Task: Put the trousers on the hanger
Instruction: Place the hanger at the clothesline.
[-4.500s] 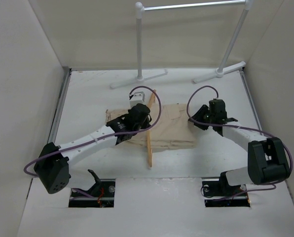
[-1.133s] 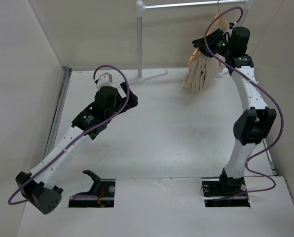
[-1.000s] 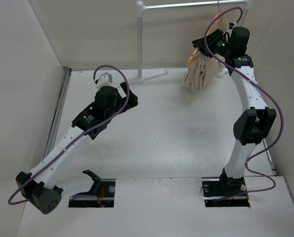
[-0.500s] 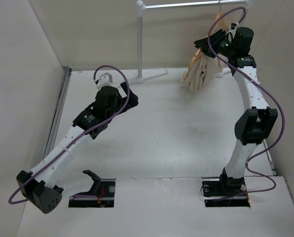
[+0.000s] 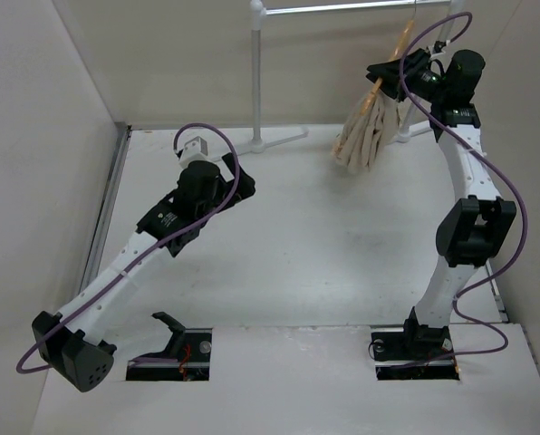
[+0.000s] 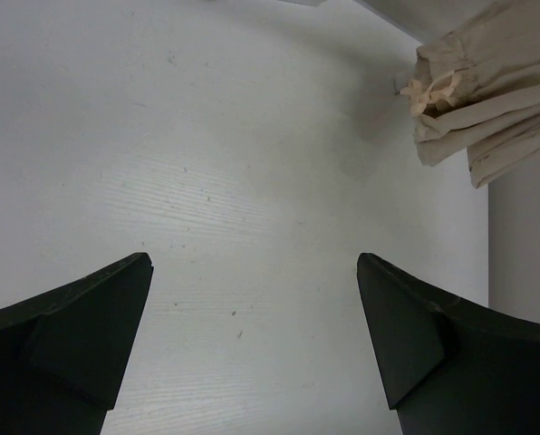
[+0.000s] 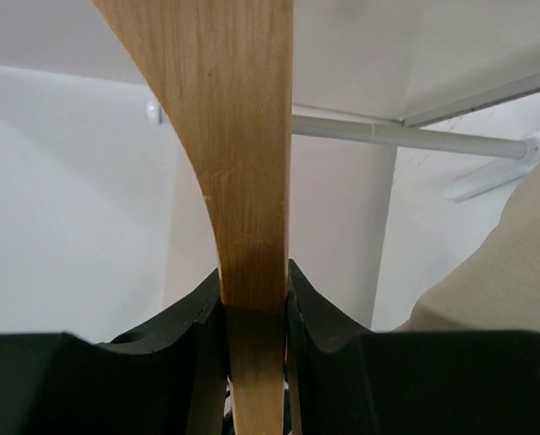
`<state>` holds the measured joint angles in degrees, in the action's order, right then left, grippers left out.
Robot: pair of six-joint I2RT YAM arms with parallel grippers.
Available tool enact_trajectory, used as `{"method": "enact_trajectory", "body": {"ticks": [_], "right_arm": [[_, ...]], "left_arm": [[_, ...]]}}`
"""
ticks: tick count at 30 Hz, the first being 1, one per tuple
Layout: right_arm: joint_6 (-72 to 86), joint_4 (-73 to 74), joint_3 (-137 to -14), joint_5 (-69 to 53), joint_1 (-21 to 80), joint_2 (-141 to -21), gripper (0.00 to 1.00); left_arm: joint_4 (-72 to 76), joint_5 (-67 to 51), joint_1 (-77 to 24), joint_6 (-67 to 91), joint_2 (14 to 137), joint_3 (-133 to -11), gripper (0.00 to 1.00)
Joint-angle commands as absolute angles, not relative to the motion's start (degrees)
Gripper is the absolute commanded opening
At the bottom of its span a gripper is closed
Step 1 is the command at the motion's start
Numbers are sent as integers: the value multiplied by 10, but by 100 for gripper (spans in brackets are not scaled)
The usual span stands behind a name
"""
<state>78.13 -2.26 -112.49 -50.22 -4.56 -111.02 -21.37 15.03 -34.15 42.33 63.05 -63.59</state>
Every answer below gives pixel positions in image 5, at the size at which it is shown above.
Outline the white clothes rack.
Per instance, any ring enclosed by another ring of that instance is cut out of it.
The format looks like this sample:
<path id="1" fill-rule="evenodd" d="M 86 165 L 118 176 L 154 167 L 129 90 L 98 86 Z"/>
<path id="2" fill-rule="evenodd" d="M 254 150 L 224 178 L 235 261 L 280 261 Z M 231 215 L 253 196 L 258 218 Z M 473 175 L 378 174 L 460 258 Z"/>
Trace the white clothes rack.
<path id="1" fill-rule="evenodd" d="M 263 152 L 273 146 L 300 140 L 308 135 L 306 128 L 301 128 L 297 136 L 285 137 L 284 139 L 267 141 L 262 136 L 262 28 L 264 20 L 271 16 L 286 15 L 309 15 L 309 14 L 332 14 L 359 12 L 370 9 L 402 9 L 413 8 L 416 15 L 417 7 L 446 5 L 448 14 L 453 15 L 463 11 L 464 1 L 372 1 L 361 3 L 333 4 L 333 5 L 310 5 L 288 6 L 282 8 L 267 9 L 262 1 L 249 1 L 251 17 L 251 73 L 252 73 L 252 139 L 245 147 L 245 152 Z"/>

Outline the wooden clothes hanger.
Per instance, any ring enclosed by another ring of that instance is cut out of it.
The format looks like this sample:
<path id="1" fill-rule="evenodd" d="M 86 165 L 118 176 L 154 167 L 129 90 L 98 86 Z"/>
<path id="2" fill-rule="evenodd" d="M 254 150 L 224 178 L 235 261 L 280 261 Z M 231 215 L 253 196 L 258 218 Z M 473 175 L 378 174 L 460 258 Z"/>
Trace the wooden clothes hanger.
<path id="1" fill-rule="evenodd" d="M 415 19 L 411 17 L 389 59 L 367 69 L 371 85 L 347 116 L 332 148 L 337 163 L 347 167 L 369 166 L 399 131 L 400 110 L 395 93 L 398 62 L 411 41 L 414 26 Z"/>

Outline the beige trousers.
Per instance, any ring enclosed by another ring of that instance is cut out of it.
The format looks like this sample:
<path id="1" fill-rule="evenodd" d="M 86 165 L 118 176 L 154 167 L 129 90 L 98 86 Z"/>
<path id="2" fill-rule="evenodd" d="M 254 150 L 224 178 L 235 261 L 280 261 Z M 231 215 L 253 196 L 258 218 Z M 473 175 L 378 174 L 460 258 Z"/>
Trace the beige trousers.
<path id="1" fill-rule="evenodd" d="M 336 164 L 357 174 L 371 170 L 385 146 L 391 144 L 404 121 L 406 102 L 396 102 L 383 92 L 367 92 L 355 105 L 333 145 Z"/>

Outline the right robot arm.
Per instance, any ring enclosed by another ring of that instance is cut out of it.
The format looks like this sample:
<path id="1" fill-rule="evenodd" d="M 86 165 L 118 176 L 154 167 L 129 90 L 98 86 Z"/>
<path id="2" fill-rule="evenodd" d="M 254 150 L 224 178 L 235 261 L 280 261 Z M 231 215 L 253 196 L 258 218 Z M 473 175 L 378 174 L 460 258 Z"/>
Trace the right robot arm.
<path id="1" fill-rule="evenodd" d="M 416 362 L 453 354 L 449 325 L 459 293 L 495 257 L 516 218 L 516 203 L 502 198 L 481 162 L 480 119 L 472 98 L 486 62 L 459 50 L 447 70 L 433 72 L 423 49 L 405 60 L 368 67 L 370 81 L 382 81 L 385 95 L 402 102 L 409 93 L 429 102 L 430 126 L 443 152 L 455 204 L 439 224 L 439 255 L 428 288 L 397 332 L 375 330 L 371 350 L 378 362 Z"/>

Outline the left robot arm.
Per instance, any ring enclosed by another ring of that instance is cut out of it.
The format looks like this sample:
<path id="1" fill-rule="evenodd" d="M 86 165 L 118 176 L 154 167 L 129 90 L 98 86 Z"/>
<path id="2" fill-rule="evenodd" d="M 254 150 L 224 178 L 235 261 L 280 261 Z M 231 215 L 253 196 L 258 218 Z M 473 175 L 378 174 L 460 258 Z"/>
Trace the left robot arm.
<path id="1" fill-rule="evenodd" d="M 56 313 L 39 313 L 32 331 L 40 357 L 79 392 L 101 383 L 114 363 L 116 345 L 106 342 L 112 317 L 127 305 L 161 266 L 195 240 L 215 214 L 251 198 L 256 183 L 228 153 L 233 175 L 194 160 L 180 173 L 174 190 L 138 222 L 126 246 L 77 297 Z"/>

